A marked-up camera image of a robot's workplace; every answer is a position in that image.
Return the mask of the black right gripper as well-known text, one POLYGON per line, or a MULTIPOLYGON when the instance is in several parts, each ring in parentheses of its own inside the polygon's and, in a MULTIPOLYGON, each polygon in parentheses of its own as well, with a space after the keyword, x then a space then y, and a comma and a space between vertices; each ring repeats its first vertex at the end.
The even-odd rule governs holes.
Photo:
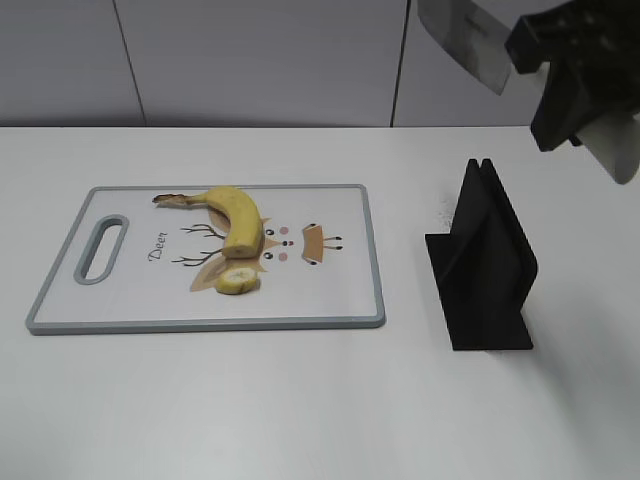
POLYGON ((519 74, 551 62, 530 125, 549 152, 607 114, 639 111, 639 3, 569 1, 521 16, 505 42, 519 74))

